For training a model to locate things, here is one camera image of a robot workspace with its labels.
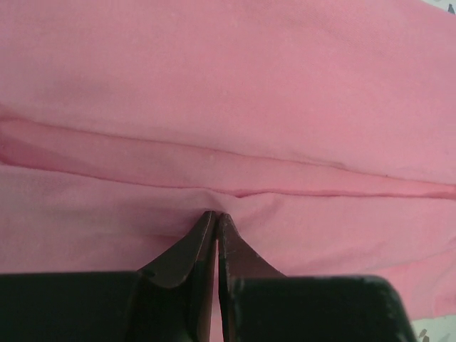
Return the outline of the pink t shirt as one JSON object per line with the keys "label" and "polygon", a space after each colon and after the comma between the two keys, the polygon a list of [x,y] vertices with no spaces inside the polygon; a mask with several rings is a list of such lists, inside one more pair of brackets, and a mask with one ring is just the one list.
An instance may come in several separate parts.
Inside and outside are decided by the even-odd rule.
{"label": "pink t shirt", "polygon": [[126,341],[138,270],[217,214],[286,276],[258,341],[455,314],[455,12],[3,1],[1,339]]}

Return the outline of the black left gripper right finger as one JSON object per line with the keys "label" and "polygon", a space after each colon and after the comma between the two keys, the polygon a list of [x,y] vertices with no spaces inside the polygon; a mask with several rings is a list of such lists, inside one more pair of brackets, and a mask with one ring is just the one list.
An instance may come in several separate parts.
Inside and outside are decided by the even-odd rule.
{"label": "black left gripper right finger", "polygon": [[223,339],[258,341],[271,322],[271,284],[286,276],[243,240],[227,213],[219,217],[217,241]]}

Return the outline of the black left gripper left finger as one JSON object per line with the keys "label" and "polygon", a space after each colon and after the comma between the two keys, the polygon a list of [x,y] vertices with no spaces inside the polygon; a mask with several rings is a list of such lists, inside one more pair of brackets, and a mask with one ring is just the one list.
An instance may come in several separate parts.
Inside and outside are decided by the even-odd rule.
{"label": "black left gripper left finger", "polygon": [[138,270],[126,341],[208,341],[217,214],[204,212],[190,231]]}

